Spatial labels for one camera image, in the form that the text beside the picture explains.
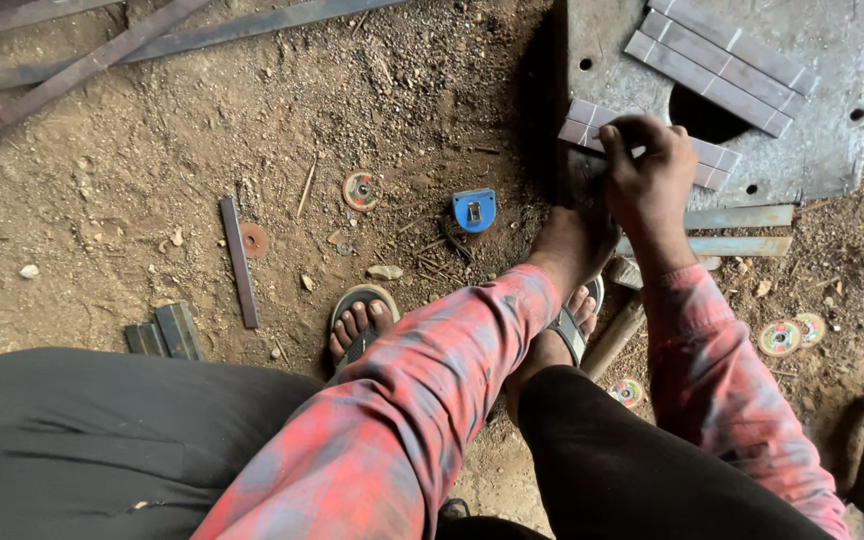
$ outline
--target hole in plate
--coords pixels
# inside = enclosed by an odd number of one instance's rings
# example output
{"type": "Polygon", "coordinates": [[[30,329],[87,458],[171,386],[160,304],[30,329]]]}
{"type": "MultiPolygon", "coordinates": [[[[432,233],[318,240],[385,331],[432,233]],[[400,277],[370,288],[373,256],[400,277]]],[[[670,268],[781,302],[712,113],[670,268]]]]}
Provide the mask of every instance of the hole in plate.
{"type": "Polygon", "coordinates": [[[748,122],[692,90],[676,84],[669,96],[669,119],[695,139],[721,144],[752,129],[748,122]]]}

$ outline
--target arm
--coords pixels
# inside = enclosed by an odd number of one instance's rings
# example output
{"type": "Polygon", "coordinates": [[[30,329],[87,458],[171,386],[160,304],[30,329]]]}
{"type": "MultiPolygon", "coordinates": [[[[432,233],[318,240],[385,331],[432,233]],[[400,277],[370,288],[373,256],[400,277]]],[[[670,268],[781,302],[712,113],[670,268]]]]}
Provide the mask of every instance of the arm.
{"type": "Polygon", "coordinates": [[[783,398],[683,227],[696,159],[682,128],[623,118],[603,133],[609,208],[646,286],[649,370],[658,425],[726,460],[827,533],[849,538],[831,474],[783,398]],[[623,136],[646,142],[631,160],[623,136]]]}
{"type": "Polygon", "coordinates": [[[432,538],[502,381],[606,260],[587,234],[553,208],[527,264],[406,315],[294,413],[194,538],[432,538]]]}

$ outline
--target blue tape measure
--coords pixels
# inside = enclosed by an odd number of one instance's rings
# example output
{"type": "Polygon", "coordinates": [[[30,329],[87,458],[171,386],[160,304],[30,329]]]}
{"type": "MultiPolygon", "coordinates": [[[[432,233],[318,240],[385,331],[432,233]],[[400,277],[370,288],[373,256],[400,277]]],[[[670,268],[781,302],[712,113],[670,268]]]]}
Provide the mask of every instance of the blue tape measure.
{"type": "Polygon", "coordinates": [[[481,233],[496,221],[496,191],[474,189],[452,195],[452,212],[459,227],[470,233],[481,233]]]}

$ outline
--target hand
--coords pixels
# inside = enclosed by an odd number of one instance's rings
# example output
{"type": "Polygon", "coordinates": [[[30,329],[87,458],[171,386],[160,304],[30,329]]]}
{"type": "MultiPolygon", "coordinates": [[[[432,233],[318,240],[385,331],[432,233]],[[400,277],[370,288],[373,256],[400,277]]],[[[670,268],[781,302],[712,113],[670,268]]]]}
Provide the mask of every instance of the hand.
{"type": "Polygon", "coordinates": [[[618,238],[619,229],[608,215],[593,221],[592,215],[555,206],[532,241],[525,263],[539,267],[565,300],[602,272],[618,238]]]}
{"type": "Polygon", "coordinates": [[[629,237],[643,277],[695,264],[683,221],[698,157],[682,126],[622,116],[599,129],[608,159],[606,204],[629,237]],[[632,158],[630,150],[644,146],[632,158]]]}

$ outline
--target person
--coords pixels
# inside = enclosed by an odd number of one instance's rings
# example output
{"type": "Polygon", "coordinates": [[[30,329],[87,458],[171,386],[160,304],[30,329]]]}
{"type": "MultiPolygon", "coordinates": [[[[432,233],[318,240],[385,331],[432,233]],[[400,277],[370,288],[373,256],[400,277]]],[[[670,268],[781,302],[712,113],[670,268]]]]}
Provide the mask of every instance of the person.
{"type": "Polygon", "coordinates": [[[565,305],[588,338],[582,284],[617,240],[555,207],[489,283],[397,322],[384,300],[340,305],[328,347],[347,362],[322,389],[257,367],[0,355],[0,538],[545,538],[439,520],[503,384],[557,538],[849,538],[832,476],[690,251],[686,130],[622,117],[601,139],[606,205],[645,283],[657,426],[550,329],[565,305]]]}

